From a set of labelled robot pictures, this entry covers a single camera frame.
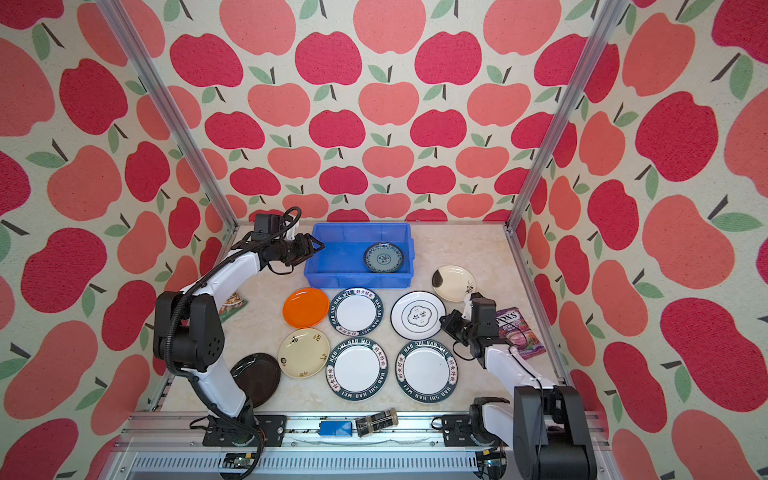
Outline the white plate clover emblem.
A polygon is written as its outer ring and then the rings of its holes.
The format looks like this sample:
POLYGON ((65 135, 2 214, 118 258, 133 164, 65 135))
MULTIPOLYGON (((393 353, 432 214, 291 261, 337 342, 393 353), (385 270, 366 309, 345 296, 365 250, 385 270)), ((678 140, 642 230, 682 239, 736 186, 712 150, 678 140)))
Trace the white plate clover emblem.
POLYGON ((413 291, 395 302, 390 321, 400 337, 412 341, 426 340, 440 332, 440 319, 445 315, 445 305, 437 295, 413 291))

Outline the cream plate black spot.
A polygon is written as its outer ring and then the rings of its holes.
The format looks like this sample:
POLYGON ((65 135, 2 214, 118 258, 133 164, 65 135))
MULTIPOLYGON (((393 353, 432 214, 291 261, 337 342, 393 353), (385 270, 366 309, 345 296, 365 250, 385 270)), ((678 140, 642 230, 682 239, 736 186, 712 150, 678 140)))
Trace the cream plate black spot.
POLYGON ((457 265, 444 265, 434 271, 431 285, 435 294, 446 302, 463 302, 477 290, 474 276, 457 265))

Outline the teal blue floral plate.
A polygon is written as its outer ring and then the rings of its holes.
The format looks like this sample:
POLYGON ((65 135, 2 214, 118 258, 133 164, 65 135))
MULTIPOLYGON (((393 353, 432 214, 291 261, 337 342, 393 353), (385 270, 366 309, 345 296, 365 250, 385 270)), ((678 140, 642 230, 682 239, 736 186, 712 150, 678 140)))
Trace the teal blue floral plate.
POLYGON ((365 250, 363 262, 373 273, 395 273, 404 263, 404 253, 393 243, 379 242, 365 250))

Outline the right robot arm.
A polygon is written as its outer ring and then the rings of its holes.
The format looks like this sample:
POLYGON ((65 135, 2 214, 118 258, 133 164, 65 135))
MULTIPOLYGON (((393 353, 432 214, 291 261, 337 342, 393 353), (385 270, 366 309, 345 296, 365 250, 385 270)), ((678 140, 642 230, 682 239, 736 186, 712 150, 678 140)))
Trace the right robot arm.
POLYGON ((469 348, 513 399, 477 398, 470 408, 473 434, 482 444, 512 449, 524 479, 595 479, 598 464, 579 392, 538 373, 500 335, 494 300, 465 296, 462 312, 440 318, 441 328, 469 348))

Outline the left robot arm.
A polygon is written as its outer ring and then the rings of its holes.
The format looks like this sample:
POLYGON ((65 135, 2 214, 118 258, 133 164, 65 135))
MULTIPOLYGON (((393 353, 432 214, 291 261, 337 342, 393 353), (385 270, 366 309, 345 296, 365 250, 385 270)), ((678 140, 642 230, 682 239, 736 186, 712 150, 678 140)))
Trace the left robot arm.
POLYGON ((199 280, 156 300, 153 355, 168 371, 187 379, 213 416, 241 423, 254 420, 252 402, 223 360, 225 334, 219 310, 250 278, 272 262, 295 267, 323 250, 310 234, 243 239, 199 280))

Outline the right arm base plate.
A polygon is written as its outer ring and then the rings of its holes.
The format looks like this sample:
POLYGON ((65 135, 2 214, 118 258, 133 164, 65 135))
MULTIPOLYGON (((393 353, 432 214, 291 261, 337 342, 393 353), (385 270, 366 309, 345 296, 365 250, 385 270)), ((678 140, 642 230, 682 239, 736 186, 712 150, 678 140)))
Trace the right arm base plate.
POLYGON ((498 442, 483 436, 471 423, 466 414, 449 414, 435 417, 431 427, 443 436, 446 447, 494 447, 498 442))

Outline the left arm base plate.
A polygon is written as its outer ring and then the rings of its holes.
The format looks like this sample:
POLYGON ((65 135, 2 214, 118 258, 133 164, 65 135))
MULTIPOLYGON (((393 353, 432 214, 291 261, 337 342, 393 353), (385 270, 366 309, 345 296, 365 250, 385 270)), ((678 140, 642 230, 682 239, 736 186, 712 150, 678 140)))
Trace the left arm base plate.
POLYGON ((286 430, 285 415, 256 415, 256 425, 246 428, 239 422, 227 422, 208 416, 202 444, 205 447, 280 447, 286 430))

